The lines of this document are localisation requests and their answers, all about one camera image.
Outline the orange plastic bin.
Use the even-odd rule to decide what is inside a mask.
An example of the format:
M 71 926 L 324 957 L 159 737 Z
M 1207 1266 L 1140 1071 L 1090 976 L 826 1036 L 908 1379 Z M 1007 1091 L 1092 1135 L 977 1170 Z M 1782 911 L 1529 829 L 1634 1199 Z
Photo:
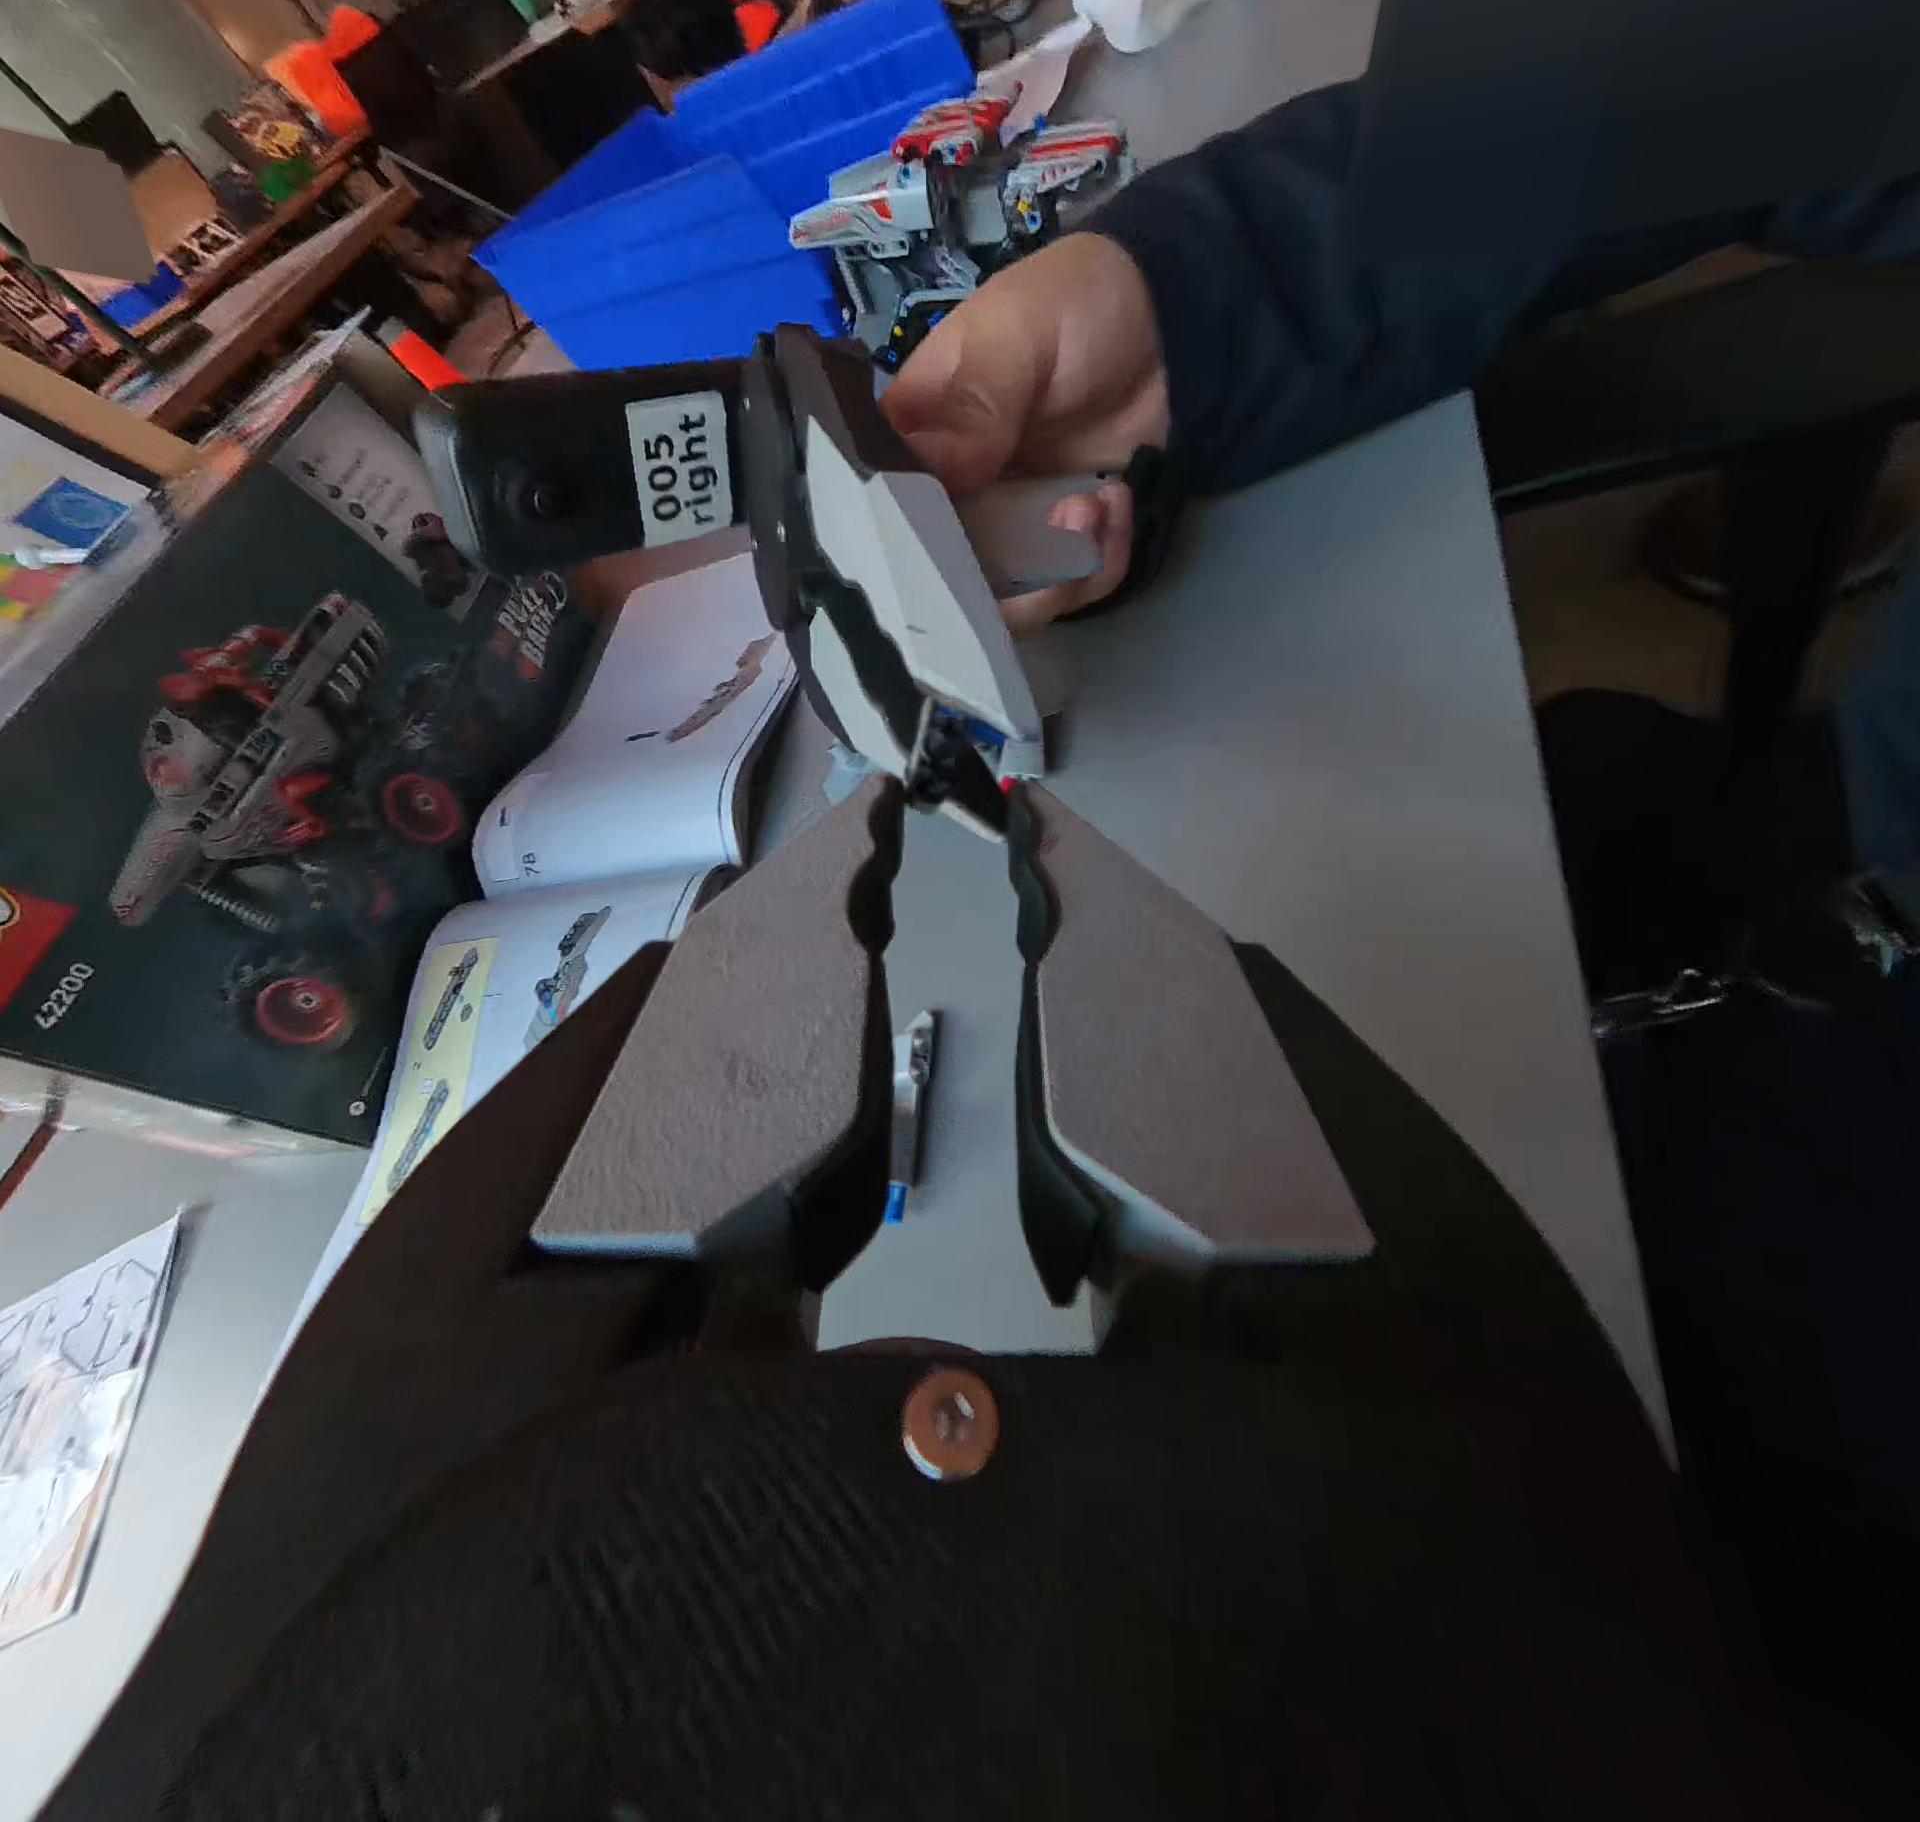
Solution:
M 349 3 L 337 6 L 324 32 L 281 47 L 261 64 L 327 135 L 370 128 L 370 119 L 344 78 L 344 61 L 382 34 L 382 20 Z

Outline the black chair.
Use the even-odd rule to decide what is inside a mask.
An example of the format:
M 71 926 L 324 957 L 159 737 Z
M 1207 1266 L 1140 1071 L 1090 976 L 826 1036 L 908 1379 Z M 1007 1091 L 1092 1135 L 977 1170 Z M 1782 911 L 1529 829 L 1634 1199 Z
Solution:
M 1903 563 L 1914 525 L 1876 484 L 1916 458 L 1916 411 L 1916 265 L 1831 258 L 1594 308 L 1474 390 L 1499 512 L 1718 478 L 1716 542 L 1660 571 L 1722 611 L 1722 711 L 1749 746 L 1777 737 L 1834 605 Z

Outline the blue plastic bin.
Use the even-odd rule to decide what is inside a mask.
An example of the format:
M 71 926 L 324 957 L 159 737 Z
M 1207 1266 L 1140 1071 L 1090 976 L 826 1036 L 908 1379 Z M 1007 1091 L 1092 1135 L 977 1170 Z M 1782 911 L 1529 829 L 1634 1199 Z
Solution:
M 493 230 L 478 264 L 579 370 L 745 355 L 781 324 L 835 338 L 822 258 L 728 155 L 636 191 Z
M 680 169 L 728 159 L 786 218 L 974 74 L 944 0 L 853 0 L 680 92 L 664 136 Z

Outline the jacket drawstring with toggle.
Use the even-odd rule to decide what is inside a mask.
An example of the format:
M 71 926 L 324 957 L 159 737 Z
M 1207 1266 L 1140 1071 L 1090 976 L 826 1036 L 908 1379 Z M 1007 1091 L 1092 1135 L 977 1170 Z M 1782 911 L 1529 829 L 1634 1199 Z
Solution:
M 1917 872 L 1859 870 L 1775 895 L 1708 966 L 1592 1000 L 1594 1041 L 1618 1041 L 1729 1003 L 1889 1017 L 1917 971 Z

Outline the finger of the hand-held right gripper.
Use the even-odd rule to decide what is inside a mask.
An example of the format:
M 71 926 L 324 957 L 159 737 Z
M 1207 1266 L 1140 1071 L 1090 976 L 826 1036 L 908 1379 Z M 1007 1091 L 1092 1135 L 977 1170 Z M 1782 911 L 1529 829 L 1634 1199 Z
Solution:
M 923 691 L 899 644 L 863 597 L 805 605 L 796 640 L 819 710 L 829 729 L 906 793 L 923 726 Z
M 1043 778 L 1043 711 L 947 490 L 857 460 L 808 417 L 805 502 L 825 561 L 863 595 L 915 693 L 995 730 L 998 778 Z

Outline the lego sticker sheet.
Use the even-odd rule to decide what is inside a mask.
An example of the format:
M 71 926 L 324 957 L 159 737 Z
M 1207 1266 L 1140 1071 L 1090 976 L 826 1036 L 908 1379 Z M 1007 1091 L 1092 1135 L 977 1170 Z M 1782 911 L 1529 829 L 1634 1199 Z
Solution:
M 1 1646 L 74 1614 L 102 1532 L 184 1216 L 1 1312 Z

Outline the person's right hand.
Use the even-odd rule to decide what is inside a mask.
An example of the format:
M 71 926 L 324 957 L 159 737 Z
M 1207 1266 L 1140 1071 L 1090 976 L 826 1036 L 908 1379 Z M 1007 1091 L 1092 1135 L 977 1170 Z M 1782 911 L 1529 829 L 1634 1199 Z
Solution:
M 1095 569 L 1004 599 L 1011 633 L 1040 633 L 1125 583 L 1138 509 L 1120 469 L 1163 445 L 1169 396 L 1151 293 L 1115 240 L 1077 228 L 991 277 L 930 330 L 878 407 L 957 498 L 1003 478 L 1097 478 L 1050 512 L 1090 538 Z

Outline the wooden table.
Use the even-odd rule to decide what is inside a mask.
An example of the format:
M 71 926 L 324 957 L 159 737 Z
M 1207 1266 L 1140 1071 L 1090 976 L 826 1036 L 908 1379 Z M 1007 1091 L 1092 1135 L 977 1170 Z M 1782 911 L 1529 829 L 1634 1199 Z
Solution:
M 287 344 L 420 200 L 397 151 L 369 135 L 324 154 L 312 181 L 128 330 L 104 401 L 187 433 L 232 386 Z

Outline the black lego set box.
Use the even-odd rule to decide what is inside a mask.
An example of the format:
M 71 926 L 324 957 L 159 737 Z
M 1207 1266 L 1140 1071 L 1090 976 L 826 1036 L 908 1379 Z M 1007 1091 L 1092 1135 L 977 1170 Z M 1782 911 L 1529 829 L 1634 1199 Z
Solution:
M 451 547 L 342 338 L 4 622 L 4 1104 L 366 1147 L 481 812 L 595 623 Z

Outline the black lego connector blue pin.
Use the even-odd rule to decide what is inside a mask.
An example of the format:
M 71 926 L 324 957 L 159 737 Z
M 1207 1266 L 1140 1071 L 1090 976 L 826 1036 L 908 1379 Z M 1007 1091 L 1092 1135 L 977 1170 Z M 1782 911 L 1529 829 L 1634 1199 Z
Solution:
M 947 701 L 921 701 L 899 767 L 902 793 L 916 810 L 1004 841 L 1007 796 L 1034 778 L 1043 778 L 1043 733 L 1018 737 Z

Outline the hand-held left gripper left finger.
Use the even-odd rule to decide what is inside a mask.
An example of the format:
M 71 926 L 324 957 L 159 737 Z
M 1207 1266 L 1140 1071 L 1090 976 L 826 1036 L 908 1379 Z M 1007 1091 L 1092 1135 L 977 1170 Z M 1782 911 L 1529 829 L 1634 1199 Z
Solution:
M 890 1184 L 905 793 L 866 778 L 671 944 L 532 1226 L 540 1251 L 826 1287 Z

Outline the grey lego beam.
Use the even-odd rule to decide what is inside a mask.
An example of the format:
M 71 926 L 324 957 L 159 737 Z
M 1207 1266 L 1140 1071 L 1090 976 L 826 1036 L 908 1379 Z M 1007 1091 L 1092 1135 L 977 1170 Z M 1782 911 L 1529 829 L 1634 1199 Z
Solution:
M 938 1014 L 921 1009 L 896 1036 L 883 1223 L 898 1226 L 919 1184 L 930 1078 L 937 1064 Z

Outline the person's torso in dark jacket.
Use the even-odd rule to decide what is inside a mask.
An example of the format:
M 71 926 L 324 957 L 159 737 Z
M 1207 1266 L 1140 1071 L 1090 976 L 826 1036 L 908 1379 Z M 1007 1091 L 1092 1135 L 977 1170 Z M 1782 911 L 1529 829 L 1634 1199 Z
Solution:
M 1362 255 L 1565 251 L 1916 173 L 1917 0 L 1380 0 Z

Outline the grey red lego model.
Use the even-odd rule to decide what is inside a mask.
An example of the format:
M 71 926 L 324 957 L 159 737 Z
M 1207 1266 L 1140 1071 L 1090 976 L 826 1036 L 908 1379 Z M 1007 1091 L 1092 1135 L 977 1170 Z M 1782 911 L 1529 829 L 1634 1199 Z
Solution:
M 964 297 L 1134 172 L 1118 122 L 1054 122 L 974 92 L 923 106 L 886 149 L 833 172 L 786 237 L 832 257 L 853 338 L 898 373 Z

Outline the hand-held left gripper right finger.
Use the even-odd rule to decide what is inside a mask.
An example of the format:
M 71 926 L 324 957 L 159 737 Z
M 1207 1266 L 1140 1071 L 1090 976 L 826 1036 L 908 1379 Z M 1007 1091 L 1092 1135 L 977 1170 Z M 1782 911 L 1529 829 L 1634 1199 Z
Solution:
M 1004 864 L 1019 1232 L 1048 1300 L 1371 1258 L 1229 937 L 1040 784 L 1004 795 Z

